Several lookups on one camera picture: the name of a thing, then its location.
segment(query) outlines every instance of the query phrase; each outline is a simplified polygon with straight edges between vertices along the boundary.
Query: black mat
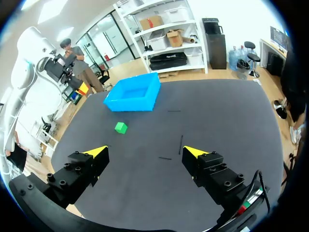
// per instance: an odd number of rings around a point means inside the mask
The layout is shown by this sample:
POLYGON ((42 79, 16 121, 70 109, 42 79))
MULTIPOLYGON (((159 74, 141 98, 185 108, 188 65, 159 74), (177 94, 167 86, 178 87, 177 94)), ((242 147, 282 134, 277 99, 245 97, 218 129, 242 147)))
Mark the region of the black mat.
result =
MULTIPOLYGON (((270 202, 279 196, 280 131, 256 82, 163 83, 152 112, 111 112, 102 104, 106 95, 87 99, 52 157, 57 171, 75 150, 109 146, 111 162, 75 204, 86 219, 139 230, 200 232, 214 226, 223 209, 183 167, 181 135, 183 145, 222 154, 232 170, 245 175, 246 185, 260 169, 271 188, 270 202), (125 135, 114 130, 118 121, 127 123, 125 135)), ((261 218, 266 212, 264 203, 257 214, 261 218)))

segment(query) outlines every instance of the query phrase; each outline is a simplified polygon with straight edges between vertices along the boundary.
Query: cardboard box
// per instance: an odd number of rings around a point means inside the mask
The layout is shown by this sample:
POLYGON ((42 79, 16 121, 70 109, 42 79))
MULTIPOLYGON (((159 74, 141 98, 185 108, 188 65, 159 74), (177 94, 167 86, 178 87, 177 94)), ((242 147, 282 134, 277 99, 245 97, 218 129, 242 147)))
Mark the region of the cardboard box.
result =
POLYGON ((172 47, 181 47, 183 45, 182 29, 169 30, 167 33, 169 43, 172 47))
POLYGON ((161 16, 155 15, 140 21, 141 28, 148 30, 163 25, 161 16))

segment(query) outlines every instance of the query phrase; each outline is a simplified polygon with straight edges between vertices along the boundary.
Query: glass door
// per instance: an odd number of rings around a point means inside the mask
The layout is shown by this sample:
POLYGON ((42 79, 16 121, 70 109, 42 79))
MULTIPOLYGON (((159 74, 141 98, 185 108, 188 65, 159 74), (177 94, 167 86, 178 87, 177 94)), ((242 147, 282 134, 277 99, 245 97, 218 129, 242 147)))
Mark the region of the glass door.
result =
POLYGON ((77 45, 84 53, 85 62, 95 73, 98 72, 97 67, 94 65, 95 63, 103 70, 109 69, 108 64, 105 62, 101 53, 98 51, 98 48, 87 33, 77 42, 77 45))
POLYGON ((109 67, 135 59, 129 44, 124 39, 123 32, 120 31, 111 14, 96 23, 88 34, 109 67))

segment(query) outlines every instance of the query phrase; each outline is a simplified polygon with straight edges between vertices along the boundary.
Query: shoe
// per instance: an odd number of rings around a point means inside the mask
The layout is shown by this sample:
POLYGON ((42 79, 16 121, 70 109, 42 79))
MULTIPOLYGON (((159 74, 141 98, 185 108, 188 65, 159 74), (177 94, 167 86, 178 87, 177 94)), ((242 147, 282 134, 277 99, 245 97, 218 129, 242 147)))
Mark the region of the shoe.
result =
POLYGON ((297 130, 294 130, 293 127, 290 127, 290 135, 291 135, 291 139, 292 139, 292 144, 296 144, 296 142, 297 142, 296 131, 297 130))
POLYGON ((301 139, 301 128, 298 128, 296 131, 296 143, 299 144, 299 141, 301 139))

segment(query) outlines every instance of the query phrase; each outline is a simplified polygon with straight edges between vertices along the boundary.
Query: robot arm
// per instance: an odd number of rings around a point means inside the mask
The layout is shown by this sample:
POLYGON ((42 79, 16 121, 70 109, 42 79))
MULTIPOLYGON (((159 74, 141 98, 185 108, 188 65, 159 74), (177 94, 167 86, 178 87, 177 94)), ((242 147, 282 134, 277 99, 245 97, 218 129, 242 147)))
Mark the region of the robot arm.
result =
POLYGON ((0 151, 1 167, 4 163, 5 150, 14 151, 14 131, 17 118, 29 89, 38 77, 44 78, 57 88, 57 83, 61 82, 62 84, 68 83, 73 90, 83 95, 88 91, 86 85, 72 73, 76 56, 71 54, 64 58, 56 55, 56 48, 35 27, 30 27, 22 33, 17 42, 17 49, 18 57, 11 76, 13 91, 4 109, 4 133, 2 135, 3 144, 1 144, 3 146, 0 151), (46 71, 52 80, 43 76, 41 74, 43 71, 46 71))

